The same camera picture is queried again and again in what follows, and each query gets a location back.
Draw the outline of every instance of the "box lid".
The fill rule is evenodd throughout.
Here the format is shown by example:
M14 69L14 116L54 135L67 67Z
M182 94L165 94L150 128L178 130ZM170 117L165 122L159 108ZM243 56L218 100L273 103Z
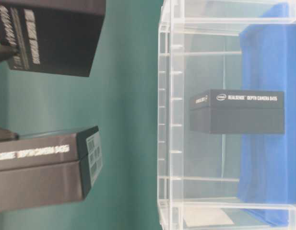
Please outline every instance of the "box lid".
M252 90L207 90L190 99L190 110L213 108L283 109L284 92Z
M0 171L81 160L98 126L20 136L0 142Z

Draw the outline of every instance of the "barcode label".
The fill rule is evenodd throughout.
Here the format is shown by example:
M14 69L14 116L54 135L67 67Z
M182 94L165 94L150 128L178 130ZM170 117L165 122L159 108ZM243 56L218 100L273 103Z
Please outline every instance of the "barcode label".
M99 132L86 139L88 150L88 161L90 169L91 187L94 185L103 166L102 148Z

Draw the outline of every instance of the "white paper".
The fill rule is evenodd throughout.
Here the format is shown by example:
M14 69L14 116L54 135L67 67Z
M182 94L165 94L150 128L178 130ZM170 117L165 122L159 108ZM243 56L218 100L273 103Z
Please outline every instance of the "white paper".
M220 208L184 207L184 220L188 227L234 224Z

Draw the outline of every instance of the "barcode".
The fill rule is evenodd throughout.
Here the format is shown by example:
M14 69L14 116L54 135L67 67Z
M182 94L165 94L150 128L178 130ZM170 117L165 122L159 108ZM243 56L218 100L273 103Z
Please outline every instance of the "barcode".
M91 152L94 150L94 148L95 148L94 139L91 139L90 141L88 141L88 151Z
M90 175L94 176L96 169L97 169L97 165L96 163L94 163L93 166L90 168Z
M90 155L90 162L94 162L95 156L93 154Z
M97 167L98 169L102 167L102 159L97 161Z
M100 146L96 149L96 157L98 158L100 156Z

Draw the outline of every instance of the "white label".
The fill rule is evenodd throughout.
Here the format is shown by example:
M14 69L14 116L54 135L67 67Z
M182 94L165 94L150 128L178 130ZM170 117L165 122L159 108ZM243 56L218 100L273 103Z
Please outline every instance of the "white label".
M219 101L224 101L225 99L228 100L235 100L235 101L272 101L276 102L278 101L277 96L256 96L256 95L226 95L224 93L218 95L216 97Z
M36 31L35 14L32 10L25 9L26 27L29 37L29 44L31 46L31 53L33 57L33 63L40 65L39 45Z
M184 207L184 220L188 227L234 224L220 208Z
M65 153L70 151L70 145L49 146L37 149L24 149L13 152L0 152L0 161L14 158L36 157L49 154Z
M91 187L103 167L100 133L97 132L86 139Z
M208 95L205 95L204 97L197 99L196 104L207 102L207 99L208 99Z

